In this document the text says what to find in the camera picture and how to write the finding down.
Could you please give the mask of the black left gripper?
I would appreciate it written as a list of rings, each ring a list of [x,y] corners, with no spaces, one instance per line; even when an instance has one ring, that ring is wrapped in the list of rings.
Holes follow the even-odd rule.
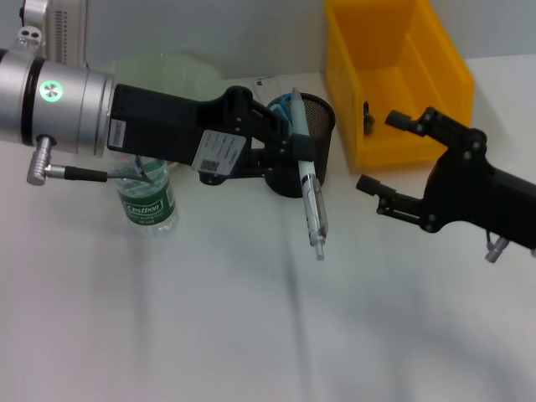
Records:
[[[240,125],[253,106],[252,92],[231,86],[214,100],[198,101],[119,84],[110,108],[107,148],[140,157],[192,166],[205,131],[235,134],[245,140],[232,170],[214,172],[196,163],[203,184],[228,179],[263,178],[276,167],[297,162],[289,147],[252,149],[252,135]]]

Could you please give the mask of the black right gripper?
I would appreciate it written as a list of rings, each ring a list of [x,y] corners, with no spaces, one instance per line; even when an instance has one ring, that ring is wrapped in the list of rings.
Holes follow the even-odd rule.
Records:
[[[425,186],[422,214],[434,216],[434,231],[463,221],[474,224],[527,249],[535,248],[535,185],[506,173],[487,160],[487,138],[427,107],[416,120],[391,111],[384,122],[447,146]],[[422,225],[421,200],[398,193],[362,175],[356,189],[378,196],[377,214]]]

